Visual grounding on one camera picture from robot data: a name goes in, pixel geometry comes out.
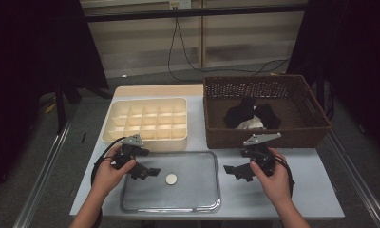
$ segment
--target white table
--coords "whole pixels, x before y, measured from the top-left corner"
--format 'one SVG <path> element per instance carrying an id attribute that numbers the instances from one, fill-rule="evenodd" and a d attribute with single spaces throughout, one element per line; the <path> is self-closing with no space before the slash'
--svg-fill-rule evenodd
<path id="1" fill-rule="evenodd" d="M 188 138 L 186 151 L 210 150 L 206 146 L 202 85 L 147 85 L 119 87 L 112 103 L 120 100 L 135 100 L 158 97 L 183 97 L 188 105 Z M 93 163 L 102 155 L 108 144 L 102 142 L 101 133 L 85 171 L 70 214 L 76 216 L 90 190 L 90 175 Z M 218 178 L 221 206 L 214 213 L 164 214 L 150 212 L 127 213 L 120 208 L 120 194 L 124 179 L 113 189 L 103 205 L 105 218 L 137 220 L 258 220 L 279 219 L 279 216 L 264 195 L 257 178 L 251 182 L 236 180 L 227 175 L 223 165 L 238 166 L 247 162 L 239 153 L 231 150 L 211 150 L 218 159 Z M 344 213 L 333 191 L 332 184 L 322 161 L 314 148 L 281 149 L 293 172 L 295 186 L 293 201 L 305 219 L 342 219 Z"/>

